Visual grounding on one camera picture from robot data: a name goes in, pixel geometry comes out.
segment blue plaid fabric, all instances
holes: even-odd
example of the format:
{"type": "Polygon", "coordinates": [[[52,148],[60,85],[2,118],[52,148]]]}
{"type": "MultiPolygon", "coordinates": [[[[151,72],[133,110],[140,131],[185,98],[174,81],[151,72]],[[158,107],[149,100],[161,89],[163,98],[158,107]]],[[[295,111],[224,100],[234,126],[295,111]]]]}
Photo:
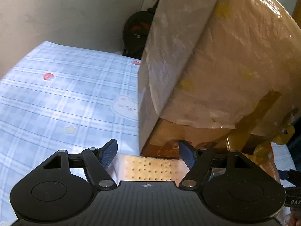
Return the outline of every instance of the blue plaid fabric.
{"type": "Polygon", "coordinates": [[[120,96],[137,103],[138,69],[121,55],[44,42],[1,80],[0,225],[16,219],[12,187],[55,151],[114,138],[119,152],[139,155],[137,118],[112,107],[120,96]]]}

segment black ribbed surface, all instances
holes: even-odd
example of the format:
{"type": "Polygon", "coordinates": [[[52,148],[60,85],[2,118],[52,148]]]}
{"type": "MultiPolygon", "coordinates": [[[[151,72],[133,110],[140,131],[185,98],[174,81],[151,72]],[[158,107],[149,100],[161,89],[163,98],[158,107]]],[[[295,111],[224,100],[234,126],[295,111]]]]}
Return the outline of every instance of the black ribbed surface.
{"type": "MultiPolygon", "coordinates": [[[[31,223],[23,219],[14,223],[14,226],[38,225],[230,226],[242,224],[215,216],[201,203],[195,192],[179,190],[174,182],[123,181],[115,190],[99,192],[85,211],[71,219],[51,224],[31,223]]],[[[255,225],[279,226],[280,224],[273,219],[252,224],[255,225]]]]}

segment blue and white checkered bedsheet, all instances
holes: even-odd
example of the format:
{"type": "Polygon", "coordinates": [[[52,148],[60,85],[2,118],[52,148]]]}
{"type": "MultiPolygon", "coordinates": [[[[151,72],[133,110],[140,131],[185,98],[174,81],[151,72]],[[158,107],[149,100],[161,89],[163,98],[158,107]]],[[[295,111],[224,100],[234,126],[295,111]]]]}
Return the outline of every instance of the blue and white checkered bedsheet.
{"type": "Polygon", "coordinates": [[[44,42],[0,82],[0,225],[16,219],[12,187],[59,149],[112,138],[139,155],[137,60],[44,42]]]}

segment brown cardboard box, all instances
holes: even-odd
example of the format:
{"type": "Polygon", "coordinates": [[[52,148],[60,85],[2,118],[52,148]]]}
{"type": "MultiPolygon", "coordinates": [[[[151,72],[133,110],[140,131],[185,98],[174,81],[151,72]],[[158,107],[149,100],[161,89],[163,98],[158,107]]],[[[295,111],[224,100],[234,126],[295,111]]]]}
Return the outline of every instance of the brown cardboard box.
{"type": "Polygon", "coordinates": [[[300,45],[277,0],[161,0],[138,73],[141,154],[281,132],[301,105],[300,45]]]}

